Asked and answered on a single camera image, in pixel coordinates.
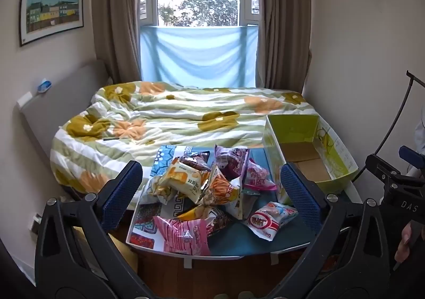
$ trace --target yellow-green box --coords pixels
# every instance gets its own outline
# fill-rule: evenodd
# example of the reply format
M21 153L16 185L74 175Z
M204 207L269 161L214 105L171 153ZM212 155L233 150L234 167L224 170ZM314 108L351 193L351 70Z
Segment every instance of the yellow-green box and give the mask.
M335 131L319 115L275 114L266 119L263 145L280 203L290 203L280 178L281 168L294 162L325 193L339 193L358 166Z

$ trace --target brown curtain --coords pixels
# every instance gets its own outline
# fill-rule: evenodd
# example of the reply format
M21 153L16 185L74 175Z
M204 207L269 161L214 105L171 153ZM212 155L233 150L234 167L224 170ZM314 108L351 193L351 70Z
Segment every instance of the brown curtain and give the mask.
M91 0L96 56L114 83L141 80L138 0Z
M311 0L260 0L258 87L301 92L309 66Z

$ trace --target wooden floor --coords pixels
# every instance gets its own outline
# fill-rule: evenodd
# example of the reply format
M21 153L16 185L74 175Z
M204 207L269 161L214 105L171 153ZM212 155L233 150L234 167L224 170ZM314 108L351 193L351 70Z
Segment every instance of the wooden floor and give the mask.
M125 242L128 228L129 219L123 219L113 235ZM193 260L192 269L185 269L182 258L134 251L139 255L138 274L156 295L183 299L212 299L221 293L236 299L244 290L261 298L302 254L301 250L279 255L275 266L271 265L270 254L264 254L231 261Z

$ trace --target gray headboard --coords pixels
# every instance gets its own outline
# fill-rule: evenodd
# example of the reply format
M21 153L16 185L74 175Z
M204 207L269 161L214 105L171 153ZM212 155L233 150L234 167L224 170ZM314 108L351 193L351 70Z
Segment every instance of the gray headboard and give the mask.
M38 141L47 158L59 127L84 111L94 93L104 87L107 80L105 64L97 60L58 82L52 82L47 92L33 97L21 108L24 128L32 140Z

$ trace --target picture frame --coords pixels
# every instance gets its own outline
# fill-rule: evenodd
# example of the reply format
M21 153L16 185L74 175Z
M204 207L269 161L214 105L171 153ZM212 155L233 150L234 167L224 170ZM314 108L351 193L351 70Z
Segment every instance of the picture frame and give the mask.
M20 46L84 26L83 0L20 0Z

